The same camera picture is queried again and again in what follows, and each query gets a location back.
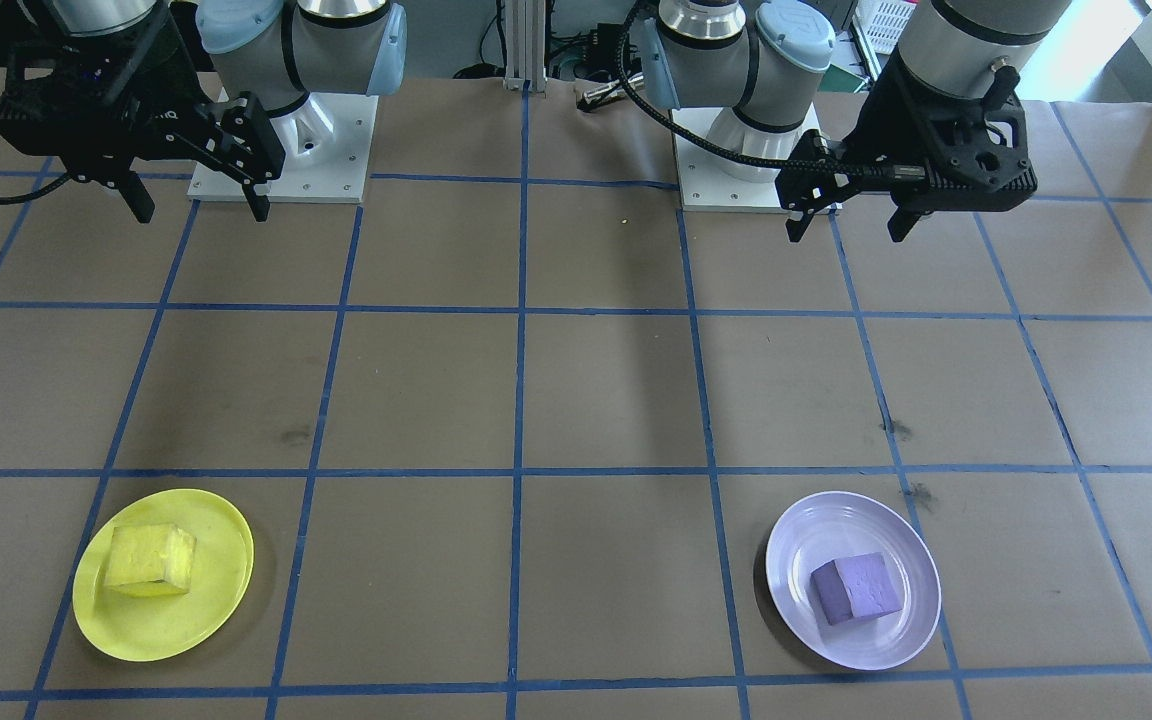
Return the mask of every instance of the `white basket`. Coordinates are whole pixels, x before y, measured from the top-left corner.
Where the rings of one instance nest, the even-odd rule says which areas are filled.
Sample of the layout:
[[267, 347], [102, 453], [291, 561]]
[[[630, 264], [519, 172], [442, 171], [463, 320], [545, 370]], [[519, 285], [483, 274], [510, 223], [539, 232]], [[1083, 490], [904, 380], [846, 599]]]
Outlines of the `white basket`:
[[914, 8], [918, 5], [907, 3], [905, 0], [861, 0], [861, 5], [856, 6], [856, 26], [865, 33], [865, 40], [874, 53], [890, 55], [905, 23], [914, 16]]

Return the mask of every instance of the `sponge block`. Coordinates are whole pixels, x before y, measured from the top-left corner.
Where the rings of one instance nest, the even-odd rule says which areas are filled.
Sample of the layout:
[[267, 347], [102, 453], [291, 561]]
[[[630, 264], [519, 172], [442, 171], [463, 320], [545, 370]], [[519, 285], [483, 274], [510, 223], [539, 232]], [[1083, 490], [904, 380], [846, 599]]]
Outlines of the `sponge block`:
[[812, 573], [812, 588], [829, 624], [873, 620], [901, 609], [882, 553], [838, 558]]
[[132, 597], [189, 592], [195, 539], [172, 523], [114, 528], [105, 586]]

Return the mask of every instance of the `white mounting plate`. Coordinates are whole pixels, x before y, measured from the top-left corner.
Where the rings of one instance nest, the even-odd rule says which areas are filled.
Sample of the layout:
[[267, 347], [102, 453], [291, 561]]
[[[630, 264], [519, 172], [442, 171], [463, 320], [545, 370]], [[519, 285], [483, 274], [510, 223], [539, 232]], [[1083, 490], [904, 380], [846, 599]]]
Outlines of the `white mounting plate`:
[[[673, 122], [690, 129], [702, 137], [721, 108], [672, 109]], [[814, 114], [814, 105], [803, 119], [802, 131], [820, 128]], [[673, 158], [679, 167], [679, 184], [683, 210], [710, 211], [710, 213], [783, 213], [781, 199], [776, 197], [776, 183], [746, 182], [734, 179], [718, 168], [717, 156], [700, 150], [679, 136], [673, 136]]]
[[[283, 167], [282, 177], [266, 183], [270, 202], [362, 203], [362, 187], [367, 179], [376, 105], [379, 99], [365, 94], [314, 94], [335, 120], [332, 156], [302, 168]], [[198, 167], [187, 192], [194, 200], [247, 202], [242, 185], [223, 174]]]

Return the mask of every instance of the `wire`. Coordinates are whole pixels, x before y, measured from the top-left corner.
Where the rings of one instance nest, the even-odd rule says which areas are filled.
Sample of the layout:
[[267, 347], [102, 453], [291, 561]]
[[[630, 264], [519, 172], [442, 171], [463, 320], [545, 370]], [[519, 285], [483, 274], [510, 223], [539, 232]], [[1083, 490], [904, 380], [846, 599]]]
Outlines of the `wire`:
[[643, 99], [643, 96], [637, 94], [634, 86], [630, 85], [628, 81], [628, 71], [626, 69], [626, 50], [630, 46], [630, 29], [634, 23], [639, 18], [639, 14], [646, 6], [649, 6], [650, 0], [636, 0], [630, 14], [626, 17], [626, 23], [621, 26], [620, 41], [616, 44], [616, 76], [621, 81], [621, 88], [626, 91], [628, 99], [632, 100], [635, 105], [639, 106], [649, 118], [652, 118], [657, 123], [662, 124], [669, 129], [669, 132], [675, 132], [684, 141], [692, 143], [696, 147], [712, 152], [714, 156], [719, 156], [725, 160], [732, 160], [732, 162], [741, 165], [752, 165], [755, 168], [772, 168], [779, 170], [804, 170], [812, 173], [844, 173], [847, 176], [870, 176], [876, 172], [876, 168], [864, 167], [864, 165], [844, 165], [838, 162], [836, 160], [776, 160], [771, 158], [758, 158], [758, 156], [742, 156], [740, 152], [733, 152], [721, 145], [714, 145], [713, 142], [705, 141], [704, 137], [691, 132], [680, 126], [673, 120], [668, 119], [667, 115], [660, 113], [659, 109], [653, 108], [652, 104]]
[[0, 197], [0, 205], [20, 205], [22, 204], [22, 202], [40, 199], [40, 197], [43, 197], [44, 195], [47, 195], [48, 192], [56, 190], [56, 188], [63, 185], [67, 182], [69, 182], [69, 173], [63, 174], [63, 176], [60, 176], [59, 179], [54, 179], [54, 181], [48, 182], [47, 184], [38, 188], [38, 190], [35, 190], [32, 192], [26, 192], [24, 195], [13, 195], [10, 197]]

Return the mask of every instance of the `yellow plate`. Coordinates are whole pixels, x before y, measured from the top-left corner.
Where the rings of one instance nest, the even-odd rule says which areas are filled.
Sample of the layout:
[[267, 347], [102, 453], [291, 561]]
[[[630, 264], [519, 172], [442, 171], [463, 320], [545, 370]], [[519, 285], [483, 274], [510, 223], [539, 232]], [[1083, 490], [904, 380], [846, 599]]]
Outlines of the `yellow plate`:
[[[129, 597], [105, 589], [109, 541], [119, 525], [175, 523], [197, 539], [189, 592]], [[169, 488], [128, 505], [92, 537], [74, 575], [74, 616], [93, 646], [119, 660], [179, 655], [215, 632], [252, 577], [255, 547], [242, 511], [200, 488]]]

